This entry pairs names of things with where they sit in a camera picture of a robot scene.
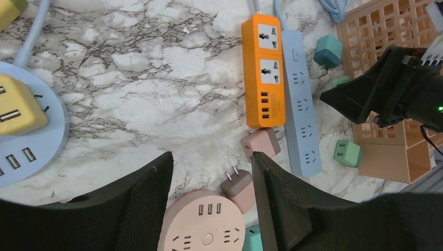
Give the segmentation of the teal plug adapter front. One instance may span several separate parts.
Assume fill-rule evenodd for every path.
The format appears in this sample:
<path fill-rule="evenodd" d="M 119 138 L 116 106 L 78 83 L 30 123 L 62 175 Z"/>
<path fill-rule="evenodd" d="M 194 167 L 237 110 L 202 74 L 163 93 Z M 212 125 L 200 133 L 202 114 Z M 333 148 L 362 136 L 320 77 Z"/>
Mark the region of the teal plug adapter front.
<path fill-rule="evenodd" d="M 258 224 L 248 227 L 245 232 L 243 251 L 263 251 L 260 226 Z"/>

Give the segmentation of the pink round power strip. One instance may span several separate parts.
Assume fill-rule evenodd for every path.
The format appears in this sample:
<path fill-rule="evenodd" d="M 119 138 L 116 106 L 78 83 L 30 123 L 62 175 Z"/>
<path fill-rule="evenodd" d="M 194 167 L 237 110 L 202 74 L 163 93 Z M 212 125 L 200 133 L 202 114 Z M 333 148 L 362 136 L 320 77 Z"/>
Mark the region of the pink round power strip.
<path fill-rule="evenodd" d="M 207 189 L 177 199 L 165 212 L 158 250 L 242 250 L 245 222 L 229 199 Z"/>

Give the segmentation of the pink plug adapter lower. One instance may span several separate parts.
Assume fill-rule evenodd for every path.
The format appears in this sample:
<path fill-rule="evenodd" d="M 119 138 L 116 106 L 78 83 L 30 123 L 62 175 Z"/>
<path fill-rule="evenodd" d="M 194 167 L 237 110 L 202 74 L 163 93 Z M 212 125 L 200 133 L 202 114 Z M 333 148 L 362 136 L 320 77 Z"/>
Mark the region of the pink plug adapter lower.
<path fill-rule="evenodd" d="M 247 170 L 233 169 L 232 174 L 226 173 L 227 179 L 220 184 L 220 189 L 245 214 L 256 204 L 253 177 Z"/>

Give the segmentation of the green plug adapter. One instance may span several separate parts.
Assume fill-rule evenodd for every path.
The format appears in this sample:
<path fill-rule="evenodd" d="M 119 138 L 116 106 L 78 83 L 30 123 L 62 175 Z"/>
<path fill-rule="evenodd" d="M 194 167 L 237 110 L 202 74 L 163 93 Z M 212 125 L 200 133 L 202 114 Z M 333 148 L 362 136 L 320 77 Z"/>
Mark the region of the green plug adapter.
<path fill-rule="evenodd" d="M 336 88 L 340 85 L 348 83 L 349 81 L 351 81 L 351 78 L 347 75 L 343 75 L 343 76 L 336 77 L 336 78 L 332 79 L 331 86 L 332 86 L 332 88 Z"/>
<path fill-rule="evenodd" d="M 362 162 L 363 148 L 349 140 L 338 140 L 333 159 L 347 167 L 358 168 Z"/>

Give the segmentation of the blue long power strip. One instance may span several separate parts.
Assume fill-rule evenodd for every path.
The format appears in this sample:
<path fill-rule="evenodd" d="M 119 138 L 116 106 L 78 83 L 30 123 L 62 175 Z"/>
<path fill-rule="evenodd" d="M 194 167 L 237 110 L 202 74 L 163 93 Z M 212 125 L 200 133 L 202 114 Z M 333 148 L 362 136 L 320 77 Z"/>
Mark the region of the blue long power strip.
<path fill-rule="evenodd" d="M 283 30 L 282 50 L 290 169 L 294 175 L 311 177 L 321 172 L 322 162 L 302 33 Z"/>

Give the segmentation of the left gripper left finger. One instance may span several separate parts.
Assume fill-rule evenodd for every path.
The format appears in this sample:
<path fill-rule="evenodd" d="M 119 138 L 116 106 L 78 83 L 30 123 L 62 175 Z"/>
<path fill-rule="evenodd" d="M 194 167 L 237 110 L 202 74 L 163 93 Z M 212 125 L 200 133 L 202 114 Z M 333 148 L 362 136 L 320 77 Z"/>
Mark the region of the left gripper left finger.
<path fill-rule="evenodd" d="M 1 250 L 156 250 L 173 174 L 165 152 L 66 203 L 1 201 Z"/>

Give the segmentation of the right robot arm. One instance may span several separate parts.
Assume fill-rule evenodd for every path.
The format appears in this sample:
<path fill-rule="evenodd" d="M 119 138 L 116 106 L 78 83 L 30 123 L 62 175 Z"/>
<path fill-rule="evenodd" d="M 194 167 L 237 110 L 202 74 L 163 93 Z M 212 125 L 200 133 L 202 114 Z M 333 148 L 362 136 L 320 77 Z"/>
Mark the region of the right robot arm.
<path fill-rule="evenodd" d="M 442 63 L 422 61 L 425 53 L 425 48 L 389 46 L 366 73 L 323 92 L 320 100 L 354 124 L 364 123 L 371 112 L 380 128 L 416 120 L 423 138 L 435 146 L 425 131 L 442 132 Z"/>

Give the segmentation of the yellow plug adapter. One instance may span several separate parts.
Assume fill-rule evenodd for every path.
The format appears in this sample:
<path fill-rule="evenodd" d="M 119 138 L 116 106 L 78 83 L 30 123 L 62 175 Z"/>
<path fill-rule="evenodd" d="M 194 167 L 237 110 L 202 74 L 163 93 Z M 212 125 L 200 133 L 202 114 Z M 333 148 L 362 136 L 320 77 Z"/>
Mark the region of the yellow plug adapter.
<path fill-rule="evenodd" d="M 48 124 L 27 84 L 1 75 L 1 135 L 25 135 Z"/>
<path fill-rule="evenodd" d="M 1 0 L 0 5 L 0 30 L 5 30 L 28 7 L 27 0 Z"/>

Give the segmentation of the teal plug adapter upper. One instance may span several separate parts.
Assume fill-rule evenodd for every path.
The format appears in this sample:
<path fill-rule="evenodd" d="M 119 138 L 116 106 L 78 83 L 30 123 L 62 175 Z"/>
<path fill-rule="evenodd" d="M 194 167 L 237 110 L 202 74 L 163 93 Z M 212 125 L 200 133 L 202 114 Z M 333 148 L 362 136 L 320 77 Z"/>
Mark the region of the teal plug adapter upper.
<path fill-rule="evenodd" d="M 318 40 L 313 56 L 314 61 L 326 70 L 338 67 L 342 63 L 343 44 L 333 35 L 326 35 Z"/>

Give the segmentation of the pink plug adapter centre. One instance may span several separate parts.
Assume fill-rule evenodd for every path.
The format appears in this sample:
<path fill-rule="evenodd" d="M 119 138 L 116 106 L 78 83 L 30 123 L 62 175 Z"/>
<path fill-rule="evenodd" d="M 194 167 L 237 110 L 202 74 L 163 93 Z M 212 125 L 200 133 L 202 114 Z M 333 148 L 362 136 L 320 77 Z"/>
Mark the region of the pink plug adapter centre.
<path fill-rule="evenodd" d="M 240 143 L 249 163 L 252 162 L 253 152 L 263 152 L 268 157 L 274 157 L 281 151 L 273 128 L 260 128 L 242 138 Z"/>

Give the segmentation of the teal plug adapter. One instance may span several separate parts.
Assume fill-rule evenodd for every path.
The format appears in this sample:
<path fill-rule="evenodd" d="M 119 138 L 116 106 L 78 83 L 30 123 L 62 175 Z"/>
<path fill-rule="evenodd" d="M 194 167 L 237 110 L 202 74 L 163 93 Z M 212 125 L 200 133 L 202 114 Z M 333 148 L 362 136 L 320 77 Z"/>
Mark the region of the teal plug adapter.
<path fill-rule="evenodd" d="M 313 56 L 314 61 L 326 70 L 338 67 L 342 63 L 343 44 L 333 35 L 326 35 L 318 40 Z"/>
<path fill-rule="evenodd" d="M 243 251 L 263 251 L 260 226 L 258 224 L 248 227 L 245 232 Z"/>

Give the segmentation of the pink plug adapter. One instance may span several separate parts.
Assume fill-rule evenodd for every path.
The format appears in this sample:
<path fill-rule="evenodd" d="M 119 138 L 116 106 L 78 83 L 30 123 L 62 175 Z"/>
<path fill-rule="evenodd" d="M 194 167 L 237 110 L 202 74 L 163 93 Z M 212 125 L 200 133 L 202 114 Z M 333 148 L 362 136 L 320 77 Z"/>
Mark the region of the pink plug adapter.
<path fill-rule="evenodd" d="M 227 179 L 220 184 L 220 189 L 245 214 L 256 204 L 253 177 L 247 170 L 233 169 L 232 174 L 226 173 Z"/>
<path fill-rule="evenodd" d="M 242 138 L 240 143 L 249 163 L 252 162 L 253 152 L 263 152 L 268 157 L 274 157 L 281 151 L 273 128 L 260 128 Z"/>

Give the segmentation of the orange plastic file rack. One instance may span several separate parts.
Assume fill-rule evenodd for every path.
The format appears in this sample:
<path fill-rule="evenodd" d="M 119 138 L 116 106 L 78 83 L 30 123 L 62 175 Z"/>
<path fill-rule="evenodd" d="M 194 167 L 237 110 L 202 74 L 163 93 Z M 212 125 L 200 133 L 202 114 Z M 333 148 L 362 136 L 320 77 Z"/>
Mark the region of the orange plastic file rack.
<path fill-rule="evenodd" d="M 363 75 L 390 45 L 429 47 L 438 31 L 427 5 L 427 0 L 368 1 L 348 11 L 337 27 L 345 75 Z M 428 174 L 434 166 L 433 149 L 422 137 L 420 123 L 407 119 L 380 128 L 373 123 L 375 115 L 353 127 L 355 143 L 363 149 L 359 173 L 407 184 Z"/>

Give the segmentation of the orange power strip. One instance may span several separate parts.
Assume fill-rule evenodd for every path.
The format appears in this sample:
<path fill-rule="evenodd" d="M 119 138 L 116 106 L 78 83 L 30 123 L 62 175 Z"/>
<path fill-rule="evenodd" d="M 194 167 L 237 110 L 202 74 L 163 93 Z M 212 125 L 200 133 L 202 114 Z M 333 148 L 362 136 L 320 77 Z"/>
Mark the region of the orange power strip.
<path fill-rule="evenodd" d="M 280 21 L 254 14 L 241 25 L 241 38 L 247 126 L 282 126 L 286 103 Z"/>

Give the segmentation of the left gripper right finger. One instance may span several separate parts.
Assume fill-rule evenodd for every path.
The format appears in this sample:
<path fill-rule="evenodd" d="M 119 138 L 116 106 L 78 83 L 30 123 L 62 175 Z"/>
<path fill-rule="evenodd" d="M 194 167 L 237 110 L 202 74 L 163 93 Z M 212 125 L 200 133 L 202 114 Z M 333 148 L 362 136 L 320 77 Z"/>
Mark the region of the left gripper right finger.
<path fill-rule="evenodd" d="M 442 250 L 442 194 L 352 202 L 303 181 L 262 152 L 252 175 L 264 250 Z"/>

